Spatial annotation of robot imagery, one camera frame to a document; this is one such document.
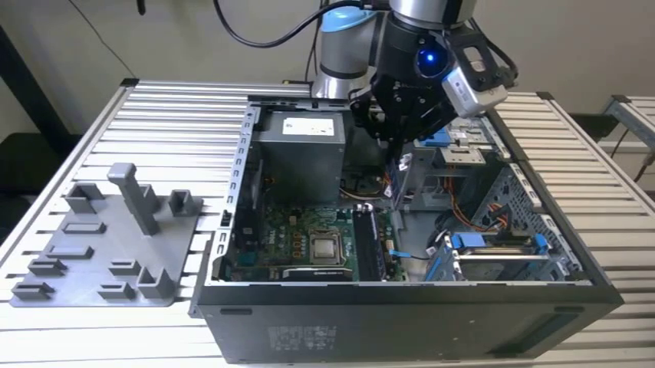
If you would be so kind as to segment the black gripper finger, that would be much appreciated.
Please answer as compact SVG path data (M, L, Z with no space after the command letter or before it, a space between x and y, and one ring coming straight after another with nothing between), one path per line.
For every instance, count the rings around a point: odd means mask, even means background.
M381 119L371 111L371 99L354 98L350 101L350 109L354 114L355 126L365 129L369 136L374 140L387 142L386 153L394 154L397 149L395 143L398 139L395 137L395 128L391 125L391 121L385 117Z
M430 138L456 118L456 109L448 102L430 108L417 107L401 118L397 143L405 144Z

